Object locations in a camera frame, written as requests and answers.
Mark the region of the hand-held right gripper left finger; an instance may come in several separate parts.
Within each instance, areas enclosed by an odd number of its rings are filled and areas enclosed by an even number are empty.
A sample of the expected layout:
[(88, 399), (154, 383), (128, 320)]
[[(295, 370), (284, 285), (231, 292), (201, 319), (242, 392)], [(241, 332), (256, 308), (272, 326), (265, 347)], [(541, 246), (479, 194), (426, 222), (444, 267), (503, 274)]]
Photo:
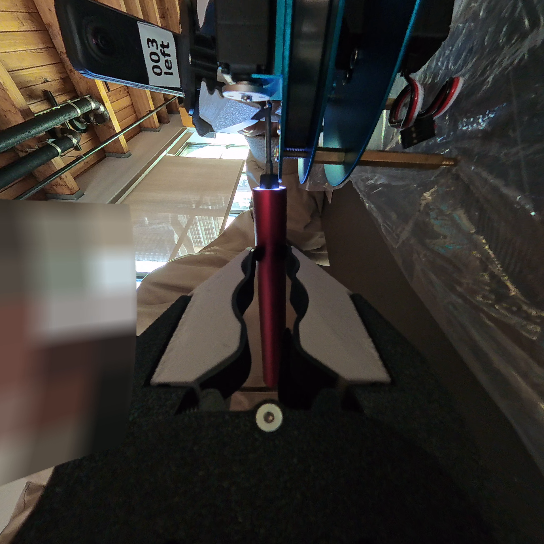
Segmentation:
[(248, 347), (244, 314), (255, 292), (255, 250), (246, 248), (190, 296), (151, 378), (153, 386), (198, 386)]

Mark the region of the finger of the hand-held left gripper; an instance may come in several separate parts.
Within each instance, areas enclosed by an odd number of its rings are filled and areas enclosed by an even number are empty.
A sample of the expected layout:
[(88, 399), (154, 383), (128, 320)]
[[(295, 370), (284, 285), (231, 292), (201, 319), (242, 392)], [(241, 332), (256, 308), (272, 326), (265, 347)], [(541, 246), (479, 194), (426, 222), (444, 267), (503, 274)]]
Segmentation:
[(264, 120), (264, 108), (271, 103), (271, 120), (279, 122), (282, 113), (281, 92), (275, 80), (242, 80), (235, 83), (216, 81), (211, 92), (203, 80), (193, 110), (193, 126), (198, 135), (236, 133)]

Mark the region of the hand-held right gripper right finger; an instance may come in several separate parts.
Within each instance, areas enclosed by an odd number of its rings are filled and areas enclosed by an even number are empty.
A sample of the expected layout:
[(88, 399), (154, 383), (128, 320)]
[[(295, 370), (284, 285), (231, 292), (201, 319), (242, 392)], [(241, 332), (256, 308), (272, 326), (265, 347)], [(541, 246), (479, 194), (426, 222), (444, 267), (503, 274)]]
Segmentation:
[(352, 293), (295, 247), (287, 256), (295, 347), (311, 364), (347, 384), (391, 378), (352, 300)]

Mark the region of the red electric screwdriver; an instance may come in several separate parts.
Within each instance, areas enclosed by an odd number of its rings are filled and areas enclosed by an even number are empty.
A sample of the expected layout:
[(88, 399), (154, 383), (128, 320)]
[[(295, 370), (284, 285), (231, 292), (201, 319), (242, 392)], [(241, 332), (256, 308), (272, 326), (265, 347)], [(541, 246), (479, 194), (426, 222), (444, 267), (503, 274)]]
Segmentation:
[(265, 168), (253, 189), (258, 302), (264, 383), (279, 381), (286, 329), (287, 188), (273, 172), (272, 104), (264, 106)]

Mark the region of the blue toy robot arm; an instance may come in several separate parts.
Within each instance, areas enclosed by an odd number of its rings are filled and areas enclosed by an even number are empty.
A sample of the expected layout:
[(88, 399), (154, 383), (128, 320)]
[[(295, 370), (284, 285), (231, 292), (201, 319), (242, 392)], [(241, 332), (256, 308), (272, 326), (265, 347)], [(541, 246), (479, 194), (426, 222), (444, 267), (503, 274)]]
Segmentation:
[(214, 1), (215, 52), (233, 82), (275, 80), (282, 113), (278, 160), (297, 158), (299, 180), (318, 148), (340, 154), (325, 164), (338, 186), (369, 144), (397, 76), (406, 86), (388, 123), (403, 148), (435, 135), (462, 79), (453, 77), (424, 106), (413, 74), (448, 37), (454, 1)]

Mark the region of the beige roller blind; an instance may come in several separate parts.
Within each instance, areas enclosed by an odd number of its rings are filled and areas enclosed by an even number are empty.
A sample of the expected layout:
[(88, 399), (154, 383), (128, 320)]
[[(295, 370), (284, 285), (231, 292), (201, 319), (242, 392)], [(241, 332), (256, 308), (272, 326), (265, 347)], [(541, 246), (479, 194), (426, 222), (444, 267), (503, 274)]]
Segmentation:
[(225, 216), (244, 160), (167, 155), (122, 201), (135, 217), (151, 214)]

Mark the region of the window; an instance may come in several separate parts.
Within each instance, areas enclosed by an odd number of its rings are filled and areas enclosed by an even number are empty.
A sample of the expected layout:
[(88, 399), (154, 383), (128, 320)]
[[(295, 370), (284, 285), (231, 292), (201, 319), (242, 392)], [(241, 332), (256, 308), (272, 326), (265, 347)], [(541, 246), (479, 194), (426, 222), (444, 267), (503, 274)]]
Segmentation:
[(196, 134), (185, 135), (160, 159), (167, 155), (244, 160), (244, 166), (232, 206), (223, 217), (198, 214), (151, 214), (139, 218), (135, 217), (131, 212), (135, 270), (138, 281), (166, 262), (187, 254), (195, 254), (207, 246), (221, 234), (237, 215), (249, 208), (251, 201), (251, 189), (248, 186), (245, 167), (248, 158), (248, 146), (243, 143), (242, 137), (238, 135), (222, 137), (218, 142), (214, 142), (198, 138)]

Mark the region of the thick black ceiling pipe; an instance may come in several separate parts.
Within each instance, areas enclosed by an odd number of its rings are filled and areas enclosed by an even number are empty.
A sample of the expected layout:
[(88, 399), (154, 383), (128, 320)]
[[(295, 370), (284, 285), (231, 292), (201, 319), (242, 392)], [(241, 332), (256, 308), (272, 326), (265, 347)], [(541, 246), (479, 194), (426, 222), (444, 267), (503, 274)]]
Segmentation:
[(98, 125), (110, 119), (109, 112), (103, 104), (91, 97), (81, 97), (59, 105), (45, 113), (38, 114), (20, 124), (1, 130), (1, 153), (56, 126), (86, 114), (93, 114), (93, 119), (98, 117), (98, 121), (91, 121), (91, 123)]

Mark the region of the thin black conduit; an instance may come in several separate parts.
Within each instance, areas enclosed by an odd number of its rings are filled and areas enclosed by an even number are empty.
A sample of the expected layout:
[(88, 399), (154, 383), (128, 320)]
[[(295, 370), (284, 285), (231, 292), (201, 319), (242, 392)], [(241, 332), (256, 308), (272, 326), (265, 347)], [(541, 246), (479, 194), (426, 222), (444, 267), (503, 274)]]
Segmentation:
[(99, 150), (105, 148), (106, 146), (108, 146), (109, 144), (111, 144), (112, 142), (114, 142), (115, 140), (119, 139), (122, 135), (124, 135), (125, 133), (131, 131), (134, 127), (140, 125), (143, 121), (147, 120), (148, 118), (150, 118), (151, 116), (153, 116), (155, 113), (157, 113), (160, 109), (168, 106), (170, 103), (172, 102), (176, 102), (178, 101), (178, 98), (177, 96), (173, 96), (172, 98), (170, 99), (167, 99), (165, 100), (164, 103), (160, 104), (158, 107), (154, 108), (153, 110), (149, 111), (146, 115), (142, 116), (141, 118), (135, 120), (133, 123), (131, 123), (130, 125), (127, 125), (124, 129), (120, 130), (119, 132), (113, 134), (111, 137), (109, 137), (108, 139), (106, 139), (104, 142), (100, 143), (98, 146), (95, 146), (94, 148), (92, 148), (91, 150), (81, 154), (79, 157), (75, 158), (73, 161), (71, 161), (69, 164), (67, 165), (64, 165), (63, 167), (61, 167), (59, 170), (55, 171), (54, 173), (52, 173), (51, 175), (49, 175), (48, 177), (46, 177), (44, 180), (38, 182), (38, 184), (36, 184), (34, 187), (32, 188), (29, 188), (27, 191), (25, 191), (24, 193), (18, 195), (17, 197), (15, 197), (14, 200), (25, 200), (31, 196), (33, 196), (34, 194), (36, 194), (39, 190), (41, 190), (42, 188), (46, 187), (47, 185), (49, 185), (50, 183), (52, 183), (53, 181), (57, 180), (59, 177), (61, 177), (62, 175), (64, 175), (65, 173), (68, 173), (70, 170), (72, 170), (74, 167), (76, 167), (78, 164), (80, 164), (81, 162), (84, 162), (85, 160), (87, 160), (88, 158), (90, 158), (91, 156), (93, 156), (95, 153), (99, 152)]

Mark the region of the short black ceiling pipe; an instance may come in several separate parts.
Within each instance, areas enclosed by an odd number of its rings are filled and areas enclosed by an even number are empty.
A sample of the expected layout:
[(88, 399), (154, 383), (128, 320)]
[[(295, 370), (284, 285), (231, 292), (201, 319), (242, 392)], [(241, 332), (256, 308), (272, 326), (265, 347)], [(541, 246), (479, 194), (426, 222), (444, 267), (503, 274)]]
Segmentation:
[(58, 158), (66, 151), (78, 146), (80, 139), (81, 133), (67, 129), (61, 137), (47, 141), (44, 146), (2, 167), (1, 189), (8, 187), (38, 167), (42, 167), (52, 159)]

